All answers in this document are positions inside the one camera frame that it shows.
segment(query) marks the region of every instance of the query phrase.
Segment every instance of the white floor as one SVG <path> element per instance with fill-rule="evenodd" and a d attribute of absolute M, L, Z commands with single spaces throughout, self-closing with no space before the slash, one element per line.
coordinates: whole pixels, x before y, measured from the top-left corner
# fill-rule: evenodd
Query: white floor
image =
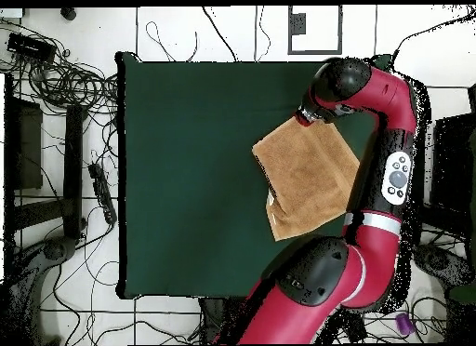
<path fill-rule="evenodd" d="M 258 18 L 261 16 L 261 10 L 263 10 L 262 6 L 259 6 Z M 208 11 L 236 53 L 238 60 L 253 60 L 255 7 L 213 7 L 208 8 Z M 67 21 L 60 15 L 60 10 L 57 8 L 28 9 L 21 23 L 36 32 L 60 40 L 65 48 L 71 51 L 69 61 L 95 66 L 106 76 L 116 73 L 114 54 L 117 51 L 137 52 L 144 61 L 166 60 L 164 51 L 146 33 L 146 25 L 149 21 L 155 21 L 161 42 L 176 60 L 186 60 L 192 54 L 195 47 L 195 32 L 197 32 L 198 51 L 194 60 L 232 61 L 230 52 L 220 41 L 199 7 L 77 8 L 76 12 L 76 19 Z M 261 25 L 271 39 L 271 46 L 261 61 L 316 61 L 328 57 L 287 55 L 287 12 L 287 6 L 264 8 Z M 312 15 L 316 26 L 326 25 L 326 20 L 320 17 L 321 14 L 325 14 L 324 7 L 300 7 L 298 12 L 308 12 Z M 375 53 L 392 53 L 408 34 L 463 14 L 464 9 L 441 6 L 378 6 L 377 12 L 376 6 L 343 6 L 343 55 L 371 57 Z M 327 22 L 329 26 L 335 25 L 329 20 Z M 329 46 L 333 45 L 332 36 L 330 36 L 332 34 L 327 33 L 326 29 L 316 34 L 312 34 L 310 30 L 308 26 L 310 48 L 316 48 L 320 42 L 329 43 Z M 153 24 L 149 24 L 148 31 L 155 39 L 157 38 Z M 3 38 L 3 34 L 5 32 L 1 31 L 0 37 Z M 300 42 L 297 45 L 305 47 L 307 44 Z M 258 29 L 258 58 L 266 52 L 267 46 L 268 40 L 265 34 Z M 428 86 L 439 87 L 429 88 L 432 115 L 433 119 L 437 120 L 445 116 L 469 112 L 467 92 L 461 87 L 469 87 L 476 83 L 475 57 L 474 25 L 457 23 L 407 40 L 402 45 L 395 67 Z M 23 82 L 22 91 L 29 91 L 27 82 Z M 46 113 L 49 113 L 45 106 L 42 107 Z M 96 119 L 102 124 L 109 120 L 107 115 L 98 115 Z M 58 143 L 58 140 L 51 136 L 64 135 L 63 118 L 45 115 L 43 127 L 44 146 Z M 103 149 L 104 143 L 100 131 L 101 127 L 93 122 L 85 133 L 83 155 L 87 162 L 94 159 L 93 150 L 101 152 Z M 115 139 L 112 139 L 111 145 L 116 148 Z M 63 157 L 56 149 L 44 150 L 42 166 L 59 195 L 62 195 L 62 160 Z M 116 184 L 117 172 L 113 163 L 105 162 L 105 166 L 110 173 L 109 183 Z M 86 217 L 90 210 L 98 205 L 87 170 L 84 173 L 83 183 L 85 198 L 83 216 Z M 111 194 L 116 200 L 116 185 L 111 187 Z M 51 196 L 52 192 L 45 182 L 40 191 L 23 191 L 22 203 L 28 204 L 51 198 Z M 91 214 L 89 223 L 88 239 L 101 235 L 107 229 L 100 209 L 96 209 Z M 30 245 L 59 225 L 60 220 L 53 220 L 18 232 L 17 242 L 23 246 Z M 87 255 L 95 247 L 97 248 L 88 261 L 93 274 L 98 273 L 100 267 L 107 261 L 118 260 L 117 228 L 104 238 L 99 246 L 97 244 L 86 247 Z M 84 262 L 84 254 L 84 251 L 80 251 L 63 264 L 60 283 Z M 107 264 L 99 273 L 98 279 L 106 284 L 114 284 L 117 280 L 117 267 L 117 263 Z M 53 269 L 47 276 L 43 287 L 43 298 L 50 294 L 57 276 L 58 269 Z M 198 325 L 200 310 L 197 299 L 143 297 L 137 301 L 120 300 L 115 295 L 114 286 L 99 284 L 94 286 L 94 294 L 91 297 L 93 283 L 92 276 L 83 265 L 58 290 L 59 297 L 64 302 L 76 310 L 83 311 L 80 326 L 70 344 L 77 342 L 85 335 L 90 311 L 95 311 L 94 340 L 97 340 L 105 330 L 131 326 L 128 329 L 104 334 L 99 340 L 99 345 L 159 344 L 169 338 L 166 334 L 155 332 L 145 324 L 139 323 L 134 326 L 135 319 L 147 322 L 160 330 L 185 336 L 192 333 Z M 408 302 L 411 303 L 427 295 L 443 299 L 443 292 L 436 280 L 414 267 Z M 45 299 L 42 308 L 47 311 L 42 311 L 46 333 L 61 335 L 64 343 L 73 331 L 77 318 L 73 313 L 64 310 L 52 296 Z M 437 303 L 424 301 L 416 307 L 416 314 L 420 318 L 430 319 L 432 315 L 435 315 L 444 319 L 445 311 Z M 394 321 L 389 320 L 386 324 L 391 329 L 396 329 Z M 368 326 L 368 329 L 375 335 L 385 333 L 394 335 L 391 329 L 382 323 L 374 323 Z M 417 341 L 417 338 L 411 336 L 409 340 Z M 428 334 L 425 340 L 438 341 L 441 337 Z M 91 340 L 86 336 L 79 340 L 78 344 L 91 345 Z"/>

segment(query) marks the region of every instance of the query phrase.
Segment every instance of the red robot arm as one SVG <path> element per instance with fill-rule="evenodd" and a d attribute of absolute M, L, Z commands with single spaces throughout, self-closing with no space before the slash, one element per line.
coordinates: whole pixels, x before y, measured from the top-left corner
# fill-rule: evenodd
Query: red robot arm
<path fill-rule="evenodd" d="M 263 273 L 216 343 L 310 343 L 339 305 L 365 308 L 394 275 L 413 171 L 417 111 L 411 87 L 362 60 L 333 59 L 297 110 L 303 126 L 365 111 L 376 119 L 352 187 L 342 237 L 305 236 Z"/>

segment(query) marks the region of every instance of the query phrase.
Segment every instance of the black border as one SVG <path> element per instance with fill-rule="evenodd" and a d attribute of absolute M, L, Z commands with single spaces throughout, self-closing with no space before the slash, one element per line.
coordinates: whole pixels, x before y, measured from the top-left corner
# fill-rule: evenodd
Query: black border
<path fill-rule="evenodd" d="M 117 147 L 118 160 L 117 218 L 119 227 L 119 279 L 115 293 L 120 299 L 132 299 L 126 294 L 127 245 L 126 245 L 126 66 L 123 52 L 117 52 L 114 60 L 117 64 Z"/>
<path fill-rule="evenodd" d="M 293 19 L 293 6 L 288 6 L 287 10 L 287 54 L 288 55 L 342 55 L 342 6 L 338 6 L 338 22 L 337 22 L 337 50 L 293 50 L 291 20 Z"/>

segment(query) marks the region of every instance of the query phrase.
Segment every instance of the table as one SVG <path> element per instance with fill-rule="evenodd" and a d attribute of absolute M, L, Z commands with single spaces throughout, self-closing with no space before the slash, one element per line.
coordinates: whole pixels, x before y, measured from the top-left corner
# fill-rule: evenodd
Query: table
<path fill-rule="evenodd" d="M 322 63 L 139 63 L 130 54 L 118 61 L 126 159 L 116 292 L 247 294 L 290 242 L 272 237 L 268 185 L 251 148 L 291 116 Z M 374 120 L 356 113 L 336 126 L 362 157 Z M 342 223 L 319 233 L 340 235 Z"/>

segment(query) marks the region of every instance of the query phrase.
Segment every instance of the folded towel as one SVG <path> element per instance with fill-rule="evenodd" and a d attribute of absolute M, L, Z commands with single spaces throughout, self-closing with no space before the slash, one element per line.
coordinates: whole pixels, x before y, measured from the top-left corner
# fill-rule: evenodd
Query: folded towel
<path fill-rule="evenodd" d="M 359 160 L 336 127 L 292 117 L 253 146 L 270 184 L 266 204 L 276 241 L 311 232 L 346 210 Z"/>

